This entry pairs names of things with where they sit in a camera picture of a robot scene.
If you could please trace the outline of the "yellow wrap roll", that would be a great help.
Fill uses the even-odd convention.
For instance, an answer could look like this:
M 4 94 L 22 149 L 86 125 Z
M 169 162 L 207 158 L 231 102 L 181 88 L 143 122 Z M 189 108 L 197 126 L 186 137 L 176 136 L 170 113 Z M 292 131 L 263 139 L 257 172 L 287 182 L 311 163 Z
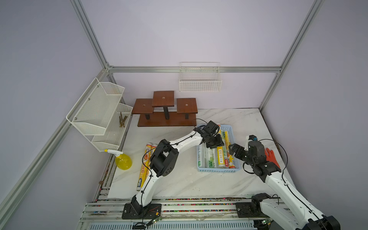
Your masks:
M 146 147 L 145 147 L 145 151 L 144 151 L 144 156 L 142 157 L 142 166 L 140 169 L 140 175 L 139 175 L 139 179 L 138 179 L 138 184 L 137 184 L 137 191 L 140 191 L 144 185 L 144 182 L 146 180 L 146 177 L 148 175 L 148 166 L 149 166 L 149 161 L 150 161 L 150 151 L 152 149 L 153 144 L 152 143 L 147 143 Z
M 150 174 L 150 162 L 151 162 L 151 156 L 155 151 L 155 148 L 157 147 L 157 144 L 152 144 L 152 143 L 147 143 L 146 145 L 146 149 L 145 149 L 145 155 L 143 158 L 143 163 L 144 163 L 144 169 L 146 170 L 146 174 L 145 174 L 145 181 L 148 180 L 149 178 L 149 174 Z
M 225 155 L 223 152 L 223 147 L 217 147 L 217 156 L 218 156 L 218 167 L 225 168 L 226 162 L 225 162 Z
M 230 139 L 229 139 L 229 132 L 228 131 L 224 131 L 224 137 L 225 137 L 225 144 L 226 144 L 226 149 L 227 149 L 227 156 L 228 156 L 228 160 L 229 160 L 229 168 L 230 169 L 235 169 L 235 165 L 234 165 L 234 157 L 232 155 L 230 155 Z

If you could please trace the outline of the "light blue plastic basket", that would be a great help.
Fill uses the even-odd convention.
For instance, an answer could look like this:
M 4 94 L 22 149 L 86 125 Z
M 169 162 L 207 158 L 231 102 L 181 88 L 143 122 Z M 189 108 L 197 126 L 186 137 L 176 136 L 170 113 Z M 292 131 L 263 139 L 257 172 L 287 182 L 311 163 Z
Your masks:
M 234 139 L 234 134 L 233 134 L 233 130 L 232 130 L 232 126 L 230 125 L 220 125 L 220 129 L 222 131 L 228 131 L 229 132 L 229 139 L 230 139 L 230 142 L 231 144 L 234 144 L 235 143 L 235 139 Z M 215 155 L 215 165 L 216 167 L 215 168 L 207 168 L 207 167 L 204 167 L 204 168 L 199 168 L 198 167 L 198 161 L 197 161 L 197 169 L 199 172 L 209 172 L 209 173 L 213 173 L 213 172 L 218 172 L 218 173 L 235 173 L 237 171 L 240 170 L 241 166 L 240 166 L 240 161 L 238 159 L 234 159 L 234 165 L 235 165 L 235 169 L 230 169 L 230 168 L 219 168 L 217 166 L 217 163 L 218 163 L 218 156 L 217 156 L 217 153 L 215 153 L 215 149 L 213 149 L 213 153 Z

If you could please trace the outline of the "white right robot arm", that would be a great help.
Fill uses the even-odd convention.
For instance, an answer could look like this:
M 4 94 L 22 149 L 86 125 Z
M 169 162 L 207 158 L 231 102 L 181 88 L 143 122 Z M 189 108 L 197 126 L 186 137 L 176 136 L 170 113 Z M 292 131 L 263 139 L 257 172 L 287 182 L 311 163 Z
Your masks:
M 338 220 L 326 216 L 313 206 L 289 181 L 283 171 L 265 154 L 263 144 L 248 140 L 247 147 L 229 146 L 230 155 L 251 166 L 253 173 L 281 198 L 289 208 L 284 210 L 273 198 L 260 193 L 252 196 L 251 203 L 237 204 L 238 215 L 259 216 L 264 214 L 285 230 L 339 230 Z

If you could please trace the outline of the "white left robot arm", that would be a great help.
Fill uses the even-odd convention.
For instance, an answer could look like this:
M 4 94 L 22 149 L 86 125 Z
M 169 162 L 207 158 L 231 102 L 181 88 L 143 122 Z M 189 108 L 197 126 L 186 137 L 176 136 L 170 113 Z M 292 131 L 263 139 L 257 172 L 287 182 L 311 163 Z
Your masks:
M 181 152 L 203 143 L 210 149 L 224 146 L 219 131 L 220 126 L 210 121 L 205 125 L 194 127 L 193 131 L 177 140 L 162 139 L 151 151 L 149 178 L 140 191 L 132 197 L 131 205 L 134 210 L 141 213 L 151 203 L 157 181 L 172 172 Z

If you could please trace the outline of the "red rubber glove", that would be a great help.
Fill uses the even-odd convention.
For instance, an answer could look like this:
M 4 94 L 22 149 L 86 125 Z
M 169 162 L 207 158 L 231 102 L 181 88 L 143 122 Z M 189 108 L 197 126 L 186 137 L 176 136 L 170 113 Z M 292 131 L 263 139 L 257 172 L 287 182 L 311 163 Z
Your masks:
M 266 160 L 267 161 L 274 163 L 278 168 L 280 168 L 280 165 L 277 162 L 277 159 L 275 157 L 275 154 L 274 154 L 273 150 L 270 150 L 269 148 L 266 148 L 264 153 L 266 155 Z

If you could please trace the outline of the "brown wooden tiered stand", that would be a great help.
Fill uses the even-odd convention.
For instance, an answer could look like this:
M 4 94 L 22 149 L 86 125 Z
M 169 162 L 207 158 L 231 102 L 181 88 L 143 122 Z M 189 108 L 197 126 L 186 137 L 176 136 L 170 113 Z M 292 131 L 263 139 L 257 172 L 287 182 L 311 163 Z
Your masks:
M 195 98 L 175 99 L 174 91 L 155 91 L 152 98 L 135 101 L 132 114 L 139 115 L 138 127 L 196 126 Z

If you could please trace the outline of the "yellow spray bottle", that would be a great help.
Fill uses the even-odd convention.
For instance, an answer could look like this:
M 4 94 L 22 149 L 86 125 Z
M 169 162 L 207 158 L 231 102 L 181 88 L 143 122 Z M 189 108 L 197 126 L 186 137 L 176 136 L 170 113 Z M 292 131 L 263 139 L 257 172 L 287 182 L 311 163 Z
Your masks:
M 105 149 L 104 150 L 107 153 L 115 155 L 115 162 L 117 165 L 117 168 L 121 170 L 128 170 L 132 166 L 132 160 L 131 158 L 124 154 L 122 151 L 114 150 L 114 149 Z

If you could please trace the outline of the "wooden clothespins bundle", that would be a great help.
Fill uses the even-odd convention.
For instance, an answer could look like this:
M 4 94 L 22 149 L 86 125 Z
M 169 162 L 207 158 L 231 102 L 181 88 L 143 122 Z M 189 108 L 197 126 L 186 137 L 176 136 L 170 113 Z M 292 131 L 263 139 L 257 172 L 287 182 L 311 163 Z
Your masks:
M 120 112 L 119 115 L 119 127 L 126 127 L 125 122 L 127 120 L 128 116 L 123 115 L 122 112 Z

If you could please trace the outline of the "white mesh two-tier shelf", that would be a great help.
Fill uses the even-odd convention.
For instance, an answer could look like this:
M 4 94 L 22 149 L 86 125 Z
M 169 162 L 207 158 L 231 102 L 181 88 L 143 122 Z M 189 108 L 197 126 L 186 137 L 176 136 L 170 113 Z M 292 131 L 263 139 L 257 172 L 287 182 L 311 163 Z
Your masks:
M 133 107 L 122 103 L 125 88 L 95 78 L 66 115 L 71 123 L 99 152 L 119 150 Z M 119 127 L 119 115 L 128 116 Z

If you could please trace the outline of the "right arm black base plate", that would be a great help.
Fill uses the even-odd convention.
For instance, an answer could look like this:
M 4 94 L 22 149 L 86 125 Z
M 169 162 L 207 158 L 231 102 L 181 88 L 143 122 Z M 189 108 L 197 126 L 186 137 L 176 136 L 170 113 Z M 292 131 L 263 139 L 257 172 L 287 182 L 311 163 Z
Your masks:
M 253 195 L 250 202 L 235 203 L 237 215 L 239 218 L 261 218 L 266 215 L 261 211 L 260 203 L 265 199 L 272 197 L 266 193 Z

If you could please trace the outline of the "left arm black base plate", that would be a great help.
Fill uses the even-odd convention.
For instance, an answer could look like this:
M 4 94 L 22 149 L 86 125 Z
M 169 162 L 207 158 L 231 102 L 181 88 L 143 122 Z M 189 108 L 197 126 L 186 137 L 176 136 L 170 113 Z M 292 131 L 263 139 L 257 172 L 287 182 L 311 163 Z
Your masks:
M 159 217 L 162 210 L 162 204 L 148 204 L 145 207 L 134 208 L 131 203 L 124 205 L 121 218 L 127 219 L 155 219 Z

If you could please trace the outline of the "aluminium rail frame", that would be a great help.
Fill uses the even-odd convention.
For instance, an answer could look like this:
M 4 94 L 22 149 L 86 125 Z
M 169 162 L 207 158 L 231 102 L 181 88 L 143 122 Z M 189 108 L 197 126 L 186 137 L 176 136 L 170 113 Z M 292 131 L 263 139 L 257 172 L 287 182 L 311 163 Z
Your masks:
M 87 203 L 78 230 L 268 230 L 273 220 L 264 214 L 244 217 L 238 208 L 243 198 L 155 199 L 139 216 L 127 199 L 108 198 L 101 186 Z

